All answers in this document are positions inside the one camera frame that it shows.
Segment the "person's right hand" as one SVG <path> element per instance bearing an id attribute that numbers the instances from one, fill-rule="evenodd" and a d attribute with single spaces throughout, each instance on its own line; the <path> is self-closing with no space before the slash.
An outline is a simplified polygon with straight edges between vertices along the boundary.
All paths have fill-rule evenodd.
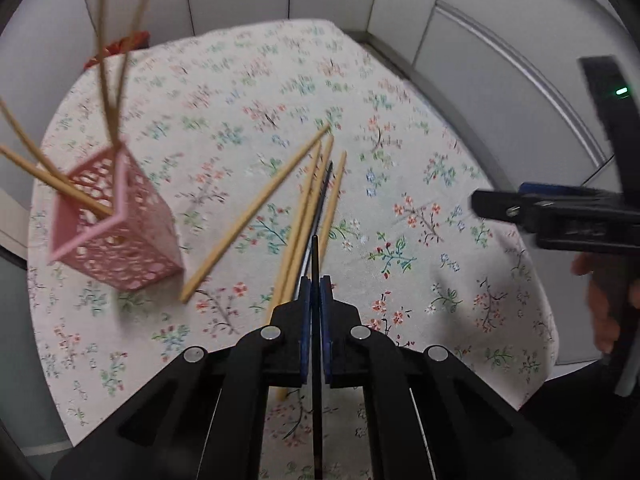
<path id="1" fill-rule="evenodd" d="M 590 312 L 594 345 L 603 354 L 611 354 L 614 344 L 620 339 L 620 323 L 614 318 L 612 300 L 597 275 L 605 269 L 611 269 L 611 273 L 614 273 L 621 266 L 620 257 L 581 252 L 570 267 L 570 272 L 574 275 L 590 276 L 586 303 Z"/>

